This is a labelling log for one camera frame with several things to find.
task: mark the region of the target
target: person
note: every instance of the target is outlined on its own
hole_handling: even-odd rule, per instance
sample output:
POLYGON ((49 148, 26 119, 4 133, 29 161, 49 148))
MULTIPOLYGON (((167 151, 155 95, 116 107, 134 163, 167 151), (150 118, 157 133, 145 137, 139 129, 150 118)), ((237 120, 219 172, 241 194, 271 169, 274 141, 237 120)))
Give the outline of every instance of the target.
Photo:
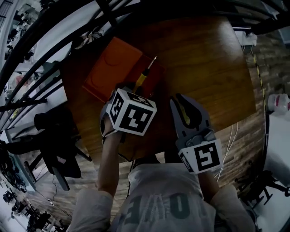
MULTIPOLYGON (((106 118, 104 134, 112 129, 106 118)), ((105 139, 98 190, 80 191, 70 232, 255 231, 232 185, 219 188, 211 172, 189 173, 177 154, 174 163, 158 164, 155 158, 147 164, 136 161, 128 176, 129 195, 110 224, 119 181, 120 140, 120 132, 105 139)))

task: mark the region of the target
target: desk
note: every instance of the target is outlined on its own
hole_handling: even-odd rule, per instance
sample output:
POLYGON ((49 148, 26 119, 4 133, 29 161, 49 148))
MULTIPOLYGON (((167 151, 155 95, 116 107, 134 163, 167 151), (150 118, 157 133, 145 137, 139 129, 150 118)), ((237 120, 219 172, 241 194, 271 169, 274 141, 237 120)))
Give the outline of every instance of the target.
MULTIPOLYGON (((182 93, 209 112, 215 131, 256 111, 253 87, 241 46, 226 18, 174 19, 119 32, 117 37, 158 57, 166 74, 157 86, 157 114, 144 137, 126 135, 120 153, 129 160, 175 148, 176 133, 169 97, 182 93)), ((82 88, 96 62, 97 41, 68 57, 60 69, 67 106, 94 161, 100 160, 102 103, 82 88)))

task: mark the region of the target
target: yellow screwdriver handle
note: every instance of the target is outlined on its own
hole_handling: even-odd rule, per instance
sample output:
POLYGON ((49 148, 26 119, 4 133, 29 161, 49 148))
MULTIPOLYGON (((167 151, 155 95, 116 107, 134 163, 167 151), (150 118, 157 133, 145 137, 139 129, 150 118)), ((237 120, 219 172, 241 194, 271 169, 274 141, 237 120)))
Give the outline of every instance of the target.
POLYGON ((135 87, 133 89, 133 93, 136 92, 136 90, 138 89, 138 87, 140 87, 144 80, 146 79, 147 76, 145 76, 144 74, 141 74, 140 77, 138 78, 138 80, 136 81, 135 87))

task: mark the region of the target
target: strap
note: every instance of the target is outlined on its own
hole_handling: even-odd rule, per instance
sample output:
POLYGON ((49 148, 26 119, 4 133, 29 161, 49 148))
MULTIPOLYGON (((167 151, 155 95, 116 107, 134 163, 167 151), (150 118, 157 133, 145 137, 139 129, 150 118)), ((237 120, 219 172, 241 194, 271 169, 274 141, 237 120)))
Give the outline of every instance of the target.
POLYGON ((108 136, 112 135, 112 134, 115 134, 116 132, 118 132, 118 130, 115 130, 115 129, 113 129, 113 130, 107 132, 107 133, 103 136, 103 139, 102 139, 101 143, 104 144, 106 138, 107 138, 108 136))

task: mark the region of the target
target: floor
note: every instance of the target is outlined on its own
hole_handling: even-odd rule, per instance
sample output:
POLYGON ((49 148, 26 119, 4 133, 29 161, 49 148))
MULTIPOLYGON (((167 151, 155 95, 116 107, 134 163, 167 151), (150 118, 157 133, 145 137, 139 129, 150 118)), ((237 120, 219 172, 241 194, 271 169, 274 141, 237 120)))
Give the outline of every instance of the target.
MULTIPOLYGON (((271 33, 269 35, 259 36, 258 44, 252 50, 257 57, 266 97, 271 93, 281 92, 283 84, 290 81, 290 50, 285 48, 280 40, 279 34, 271 33)), ((253 62, 251 48, 246 48, 244 54, 253 83, 256 113, 238 122, 239 129, 225 160, 224 170, 219 180, 220 186, 226 184, 235 185, 234 179, 245 175, 247 170, 249 170, 250 165, 248 161, 251 160, 253 163, 260 164, 261 161, 257 162, 257 160, 262 158, 265 139, 262 91, 257 70, 253 62)), ((231 128, 230 126, 216 132, 216 137, 222 141, 224 154, 227 149, 231 128)), ((236 133, 236 129, 237 125, 233 125, 232 139, 236 133)), ((39 210, 52 214, 57 220, 61 219, 64 223, 70 223, 77 193, 83 188, 96 187, 99 168, 97 165, 94 166, 93 163, 89 163, 79 156, 77 157, 77 161, 82 171, 82 177, 80 179, 67 178, 71 188, 69 192, 63 191, 58 182, 53 180, 53 175, 50 175, 37 187, 38 192, 26 193, 23 197, 29 199, 32 205, 39 210), (52 206, 47 199, 53 200, 55 206, 52 206)), ((130 167, 131 163, 120 163, 120 180, 117 193, 114 197, 111 213, 112 219, 118 213, 120 206, 127 196, 129 186, 127 177, 130 167)))

